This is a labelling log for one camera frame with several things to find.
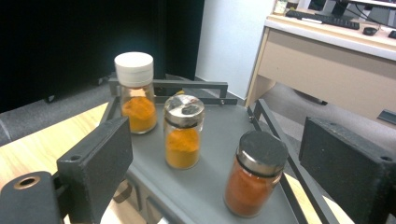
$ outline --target metal lid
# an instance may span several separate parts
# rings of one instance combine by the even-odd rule
[[[236,157],[254,175],[275,176],[282,172],[289,156],[286,145],[267,132],[242,135]]]
[[[165,120],[177,128],[192,128],[204,119],[204,103],[194,96],[176,95],[165,102]]]

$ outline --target silver shaker lid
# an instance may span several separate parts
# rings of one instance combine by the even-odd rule
[[[204,119],[205,107],[194,96],[180,94],[170,97],[163,108],[165,120],[177,128],[192,128]]]

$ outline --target orange powder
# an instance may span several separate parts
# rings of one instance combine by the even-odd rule
[[[193,129],[176,129],[168,134],[165,141],[166,161],[179,169],[192,167],[199,159],[200,139]]]
[[[129,117],[132,133],[143,133],[153,128],[157,122],[155,106],[148,98],[133,97],[122,106],[121,114]]]
[[[274,177],[262,178],[249,174],[235,159],[224,201],[232,212],[241,217],[256,216],[269,198],[274,180]]]

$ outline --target white plastic lid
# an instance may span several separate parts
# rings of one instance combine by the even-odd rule
[[[114,59],[119,83],[127,87],[142,87],[153,79],[153,58],[142,52],[122,53]]]

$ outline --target spice jar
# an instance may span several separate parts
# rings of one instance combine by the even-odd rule
[[[267,132],[242,135],[228,177],[224,202],[240,217],[254,217],[282,176],[289,153],[283,142]]]
[[[120,83],[121,114],[129,117],[131,133],[146,133],[157,124],[153,58],[147,53],[127,52],[114,62]]]
[[[204,104],[194,96],[180,94],[165,102],[163,113],[166,162],[177,169],[191,168],[199,160]]]

